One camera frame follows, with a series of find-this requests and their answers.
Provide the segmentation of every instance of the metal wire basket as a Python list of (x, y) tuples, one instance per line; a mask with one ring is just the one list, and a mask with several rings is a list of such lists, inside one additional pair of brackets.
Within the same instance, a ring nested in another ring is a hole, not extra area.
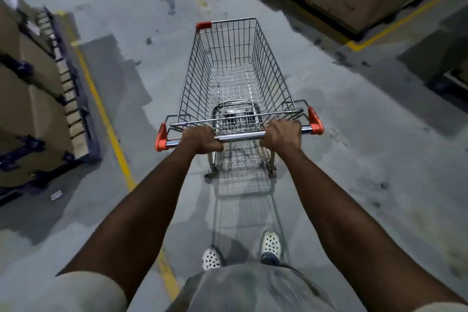
[(174, 148), (179, 140), (167, 139), (169, 131), (182, 132), (190, 126), (211, 126), (215, 138), (228, 143), (221, 154), (208, 154), (209, 175), (223, 164), (261, 161), (276, 175), (275, 153), (258, 145), (272, 119), (309, 124), (302, 134), (322, 134), (323, 126), (312, 107), (308, 116), (296, 108), (260, 25), (255, 18), (202, 22), (195, 39), (177, 115), (161, 125), (156, 150)]

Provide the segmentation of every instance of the foot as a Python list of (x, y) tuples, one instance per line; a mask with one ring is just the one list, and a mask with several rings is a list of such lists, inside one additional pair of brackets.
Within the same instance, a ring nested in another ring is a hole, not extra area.
[(203, 271), (207, 271), (208, 269), (213, 268), (220, 268), (221, 266), (221, 259), (216, 249), (210, 247), (207, 250), (205, 250), (202, 258)]
[(275, 258), (279, 262), (281, 257), (281, 243), (279, 236), (273, 231), (265, 231), (262, 238), (262, 259), (264, 256)]

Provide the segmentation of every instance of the warehouse floor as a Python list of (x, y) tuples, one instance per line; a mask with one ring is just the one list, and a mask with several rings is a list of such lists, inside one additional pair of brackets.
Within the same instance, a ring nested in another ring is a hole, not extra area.
[[(196, 22), (258, 18), (293, 97), (313, 105), (325, 125), (323, 136), (303, 139), (307, 155), (417, 262), (468, 298), (468, 114), (423, 86), (453, 50), (466, 49), (468, 0), (436, 0), (383, 37), (388, 26), (379, 26), (359, 52), (289, 0), (26, 1), (69, 13), (137, 182), (167, 155), (153, 150), (154, 139), (178, 109)], [(53, 277), (128, 191), (91, 95), (89, 102), (103, 161), (0, 208), (0, 311), (21, 306)], [(201, 270), (210, 244), (229, 262), (257, 259), (261, 233), (273, 228), (289, 264), (338, 308), (364, 311), (325, 256), (281, 161), (276, 183), (249, 173), (208, 184), (207, 168), (204, 156), (192, 164), (164, 241), (180, 287)], [(51, 202), (57, 189), (64, 196)], [(155, 264), (130, 310), (163, 311), (168, 296)]]

